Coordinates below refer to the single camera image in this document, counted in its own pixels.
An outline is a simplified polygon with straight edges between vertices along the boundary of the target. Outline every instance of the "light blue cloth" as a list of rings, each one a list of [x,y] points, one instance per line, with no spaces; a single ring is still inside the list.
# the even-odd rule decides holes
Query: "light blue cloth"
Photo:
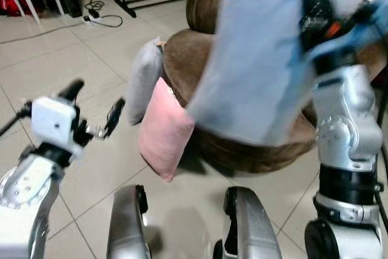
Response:
[[[189,115],[232,140],[286,143],[313,81],[299,43],[301,14],[302,0],[222,0],[215,45]]]

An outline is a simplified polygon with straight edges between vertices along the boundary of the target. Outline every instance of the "brown upholstered chair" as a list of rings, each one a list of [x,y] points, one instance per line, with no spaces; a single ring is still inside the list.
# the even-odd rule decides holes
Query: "brown upholstered chair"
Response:
[[[214,40],[219,0],[187,0],[186,15],[190,29],[173,35],[164,48],[163,77],[184,107],[190,101],[209,57]],[[368,65],[370,78],[385,65],[378,45],[359,54]],[[252,146],[225,140],[197,128],[193,140],[207,161],[222,167],[269,172],[289,165],[315,144],[315,112],[309,104],[297,117],[288,143],[281,147]]]

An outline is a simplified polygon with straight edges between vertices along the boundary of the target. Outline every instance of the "gray pillow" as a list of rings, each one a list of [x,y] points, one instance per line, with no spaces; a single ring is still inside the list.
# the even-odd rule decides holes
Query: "gray pillow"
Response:
[[[127,88],[127,114],[129,123],[143,119],[156,82],[162,75],[162,50],[156,44],[160,38],[146,43],[133,62]]]

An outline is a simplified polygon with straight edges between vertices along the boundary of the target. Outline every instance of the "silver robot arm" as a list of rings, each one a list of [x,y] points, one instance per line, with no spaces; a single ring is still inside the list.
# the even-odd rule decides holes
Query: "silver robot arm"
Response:
[[[317,72],[313,90],[321,168],[313,199],[318,219],[305,231],[309,258],[384,258],[374,200],[383,188],[376,180],[383,134],[375,121],[367,69],[355,62],[354,51],[381,37],[371,22],[388,31],[387,8],[388,0],[365,0],[356,15],[359,24],[308,55],[316,65],[327,66]]]
[[[85,119],[79,120],[74,100],[83,85],[77,80],[58,96],[27,103],[24,114],[12,121],[30,117],[32,132],[42,143],[26,148],[19,165],[0,180],[0,259],[43,258],[48,215],[64,169],[81,156],[93,137],[108,137],[118,123],[123,99],[113,106],[103,130],[92,132]]]

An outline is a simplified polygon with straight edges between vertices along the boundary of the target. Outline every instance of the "pink pillow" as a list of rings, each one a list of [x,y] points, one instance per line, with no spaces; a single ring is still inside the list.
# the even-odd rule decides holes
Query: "pink pillow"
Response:
[[[194,125],[171,88],[159,78],[140,125],[139,149],[163,179],[174,177]]]

